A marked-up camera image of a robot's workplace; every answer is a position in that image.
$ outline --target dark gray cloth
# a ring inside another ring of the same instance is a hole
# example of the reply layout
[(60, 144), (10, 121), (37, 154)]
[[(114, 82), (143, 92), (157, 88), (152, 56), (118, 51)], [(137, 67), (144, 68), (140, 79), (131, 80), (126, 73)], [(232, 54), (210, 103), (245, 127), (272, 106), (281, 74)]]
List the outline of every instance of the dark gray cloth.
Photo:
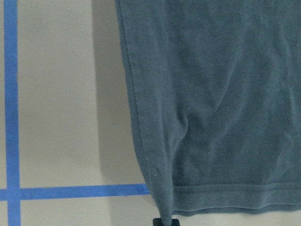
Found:
[(301, 1), (115, 5), (135, 153), (164, 226), (301, 210)]

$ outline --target black clip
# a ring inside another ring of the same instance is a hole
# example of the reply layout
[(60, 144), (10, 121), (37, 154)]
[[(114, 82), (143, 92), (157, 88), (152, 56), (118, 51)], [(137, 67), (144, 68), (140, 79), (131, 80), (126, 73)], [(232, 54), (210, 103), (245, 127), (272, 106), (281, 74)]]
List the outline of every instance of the black clip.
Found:
[[(153, 226), (163, 226), (161, 218), (154, 218), (152, 220), (152, 224), (153, 224)], [(178, 219), (172, 219), (171, 225), (172, 226), (180, 226), (180, 222)]]

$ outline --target t-shirt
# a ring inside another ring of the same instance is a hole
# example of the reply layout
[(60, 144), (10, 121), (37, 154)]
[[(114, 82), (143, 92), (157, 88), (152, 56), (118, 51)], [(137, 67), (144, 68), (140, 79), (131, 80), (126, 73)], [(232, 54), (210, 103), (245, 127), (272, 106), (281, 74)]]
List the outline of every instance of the t-shirt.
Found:
[(164, 226), (301, 210), (301, 1), (115, 6), (135, 154)]

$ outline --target beige surface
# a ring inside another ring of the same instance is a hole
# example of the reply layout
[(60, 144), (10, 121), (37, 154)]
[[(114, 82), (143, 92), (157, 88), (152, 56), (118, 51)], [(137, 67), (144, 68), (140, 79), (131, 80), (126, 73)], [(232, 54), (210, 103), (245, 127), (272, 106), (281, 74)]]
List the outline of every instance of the beige surface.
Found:
[[(18, 59), (22, 188), (144, 183), (113, 0), (19, 1)], [(1, 140), (3, 94), (1, 88)], [(0, 155), (5, 188), (3, 142)], [(0, 202), (0, 226), (7, 225), (6, 205)], [(21, 214), (22, 226), (151, 226), (159, 217), (150, 195), (21, 201)], [(299, 226), (301, 211), (174, 218), (181, 226)]]

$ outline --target horizontal blue tape strip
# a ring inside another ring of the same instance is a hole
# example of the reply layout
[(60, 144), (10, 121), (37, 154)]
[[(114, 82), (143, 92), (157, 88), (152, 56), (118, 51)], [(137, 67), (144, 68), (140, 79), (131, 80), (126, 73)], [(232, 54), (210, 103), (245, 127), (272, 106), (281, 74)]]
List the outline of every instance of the horizontal blue tape strip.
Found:
[(149, 194), (145, 184), (21, 188), (21, 200), (88, 198)]
[(6, 201), (7, 198), (8, 197), (6, 189), (0, 189), (0, 201)]

